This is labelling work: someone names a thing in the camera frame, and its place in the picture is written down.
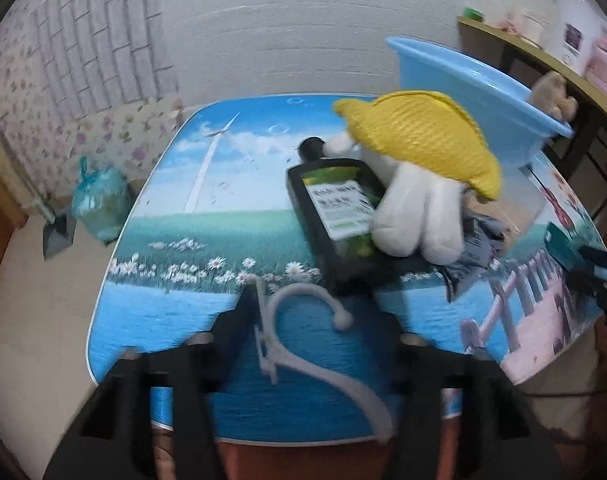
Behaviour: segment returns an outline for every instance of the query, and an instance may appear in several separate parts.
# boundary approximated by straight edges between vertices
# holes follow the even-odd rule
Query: white label
[[[375,208],[354,180],[343,184],[306,186],[323,226],[332,240],[365,235]]]

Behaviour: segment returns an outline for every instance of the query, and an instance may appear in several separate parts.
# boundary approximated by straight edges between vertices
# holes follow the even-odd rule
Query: wind turbine print
[[[230,140],[231,144],[239,149],[237,142],[234,140],[234,137],[231,136],[229,130],[234,121],[241,112],[237,112],[237,115],[230,119],[229,123],[226,124],[221,130],[212,130],[206,134],[206,137],[212,137],[212,142],[210,143],[210,147],[208,148],[208,152],[204,157],[204,161],[199,168],[199,173],[197,173],[197,178],[195,179],[195,183],[190,190],[190,194],[188,195],[188,199],[186,200],[186,205],[184,206],[184,213],[193,213],[197,208],[197,202],[199,201],[199,194],[201,193],[201,188],[204,185],[204,179],[206,177],[206,173],[208,172],[208,167],[213,160],[213,156],[215,155],[215,150],[217,149],[217,144],[219,144],[219,139],[223,136],[226,136],[228,140]]]

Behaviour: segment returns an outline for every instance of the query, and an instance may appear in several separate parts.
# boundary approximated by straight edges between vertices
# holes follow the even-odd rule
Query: plush toy
[[[566,96],[566,80],[558,72],[548,72],[533,85],[528,102],[558,121],[570,122],[577,113],[577,101]]]
[[[387,186],[370,231],[391,256],[420,245],[427,261],[447,265],[463,250],[461,198],[469,187],[494,200],[501,167],[475,121],[440,92],[400,91],[334,104],[347,131],[326,142],[326,156],[360,144],[360,158]]]

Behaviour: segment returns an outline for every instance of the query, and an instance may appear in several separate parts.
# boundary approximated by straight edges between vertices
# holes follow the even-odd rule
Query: black bottle cap
[[[324,144],[323,140],[319,137],[308,137],[307,139],[304,139],[303,142],[299,144],[299,148],[297,148],[299,158],[302,162],[312,162],[313,160],[324,158]]]

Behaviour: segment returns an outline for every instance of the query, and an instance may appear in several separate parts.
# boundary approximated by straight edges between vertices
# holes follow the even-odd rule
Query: teal garbage bag
[[[80,182],[72,195],[72,215],[102,242],[116,240],[133,206],[128,184],[115,168],[88,173],[85,156],[79,169]]]

